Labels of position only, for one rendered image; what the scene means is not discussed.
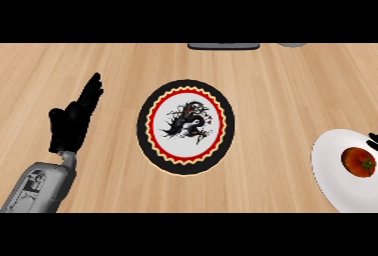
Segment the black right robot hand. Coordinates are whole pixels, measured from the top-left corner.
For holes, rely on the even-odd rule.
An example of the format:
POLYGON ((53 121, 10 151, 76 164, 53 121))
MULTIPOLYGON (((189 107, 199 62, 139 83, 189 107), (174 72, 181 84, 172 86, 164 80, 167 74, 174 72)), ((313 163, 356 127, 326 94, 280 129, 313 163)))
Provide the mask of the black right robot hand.
POLYGON ((369 133, 369 140, 366 141, 367 146, 378 151, 378 134, 369 133))

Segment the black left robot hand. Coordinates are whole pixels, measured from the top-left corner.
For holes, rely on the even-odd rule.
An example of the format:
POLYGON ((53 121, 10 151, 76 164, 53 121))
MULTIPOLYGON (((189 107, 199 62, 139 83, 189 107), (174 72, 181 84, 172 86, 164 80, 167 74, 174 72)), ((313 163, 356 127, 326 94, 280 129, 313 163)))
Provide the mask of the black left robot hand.
POLYGON ((68 104, 65 109, 53 108, 48 111, 51 132, 48 151, 51 153, 79 150, 102 93, 100 74, 94 73, 78 99, 68 104))

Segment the red tomato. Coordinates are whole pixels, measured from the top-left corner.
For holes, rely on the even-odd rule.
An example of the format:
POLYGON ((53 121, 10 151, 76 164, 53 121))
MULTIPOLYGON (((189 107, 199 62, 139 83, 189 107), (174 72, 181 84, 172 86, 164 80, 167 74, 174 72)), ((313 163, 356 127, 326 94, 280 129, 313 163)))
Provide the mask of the red tomato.
POLYGON ((367 178, 375 173, 375 158, 361 148, 350 147, 344 150, 341 154, 341 163, 345 170, 360 178, 367 178))

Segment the plain white plate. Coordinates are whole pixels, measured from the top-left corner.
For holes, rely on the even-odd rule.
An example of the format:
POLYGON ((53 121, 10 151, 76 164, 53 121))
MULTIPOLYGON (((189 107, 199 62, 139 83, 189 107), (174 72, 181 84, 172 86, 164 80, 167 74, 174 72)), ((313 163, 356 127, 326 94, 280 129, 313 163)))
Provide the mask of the plain white plate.
POLYGON ((339 212, 378 213, 378 151, 366 141, 369 137, 347 129, 326 131, 313 143, 311 170, 320 191, 339 212), (342 152, 351 148, 366 150, 376 161, 369 177, 353 175, 341 161, 342 152))

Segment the black-rimmed dragon print plate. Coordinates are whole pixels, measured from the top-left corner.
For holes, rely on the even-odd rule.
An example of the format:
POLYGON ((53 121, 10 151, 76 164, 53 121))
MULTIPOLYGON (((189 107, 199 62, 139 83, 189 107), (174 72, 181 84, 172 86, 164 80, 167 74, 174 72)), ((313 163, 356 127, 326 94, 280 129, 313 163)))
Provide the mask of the black-rimmed dragon print plate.
POLYGON ((208 171, 229 151, 234 115, 221 92, 196 80, 162 85, 147 97, 136 135, 150 163, 171 175, 208 171))

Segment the dark grey flat appliance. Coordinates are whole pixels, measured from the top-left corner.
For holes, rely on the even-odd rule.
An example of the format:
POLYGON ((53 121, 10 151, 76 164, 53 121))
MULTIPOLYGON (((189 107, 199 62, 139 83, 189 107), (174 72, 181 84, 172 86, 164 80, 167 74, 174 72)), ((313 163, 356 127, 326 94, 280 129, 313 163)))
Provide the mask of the dark grey flat appliance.
POLYGON ((187 43, 193 50, 255 50, 260 43, 187 43))

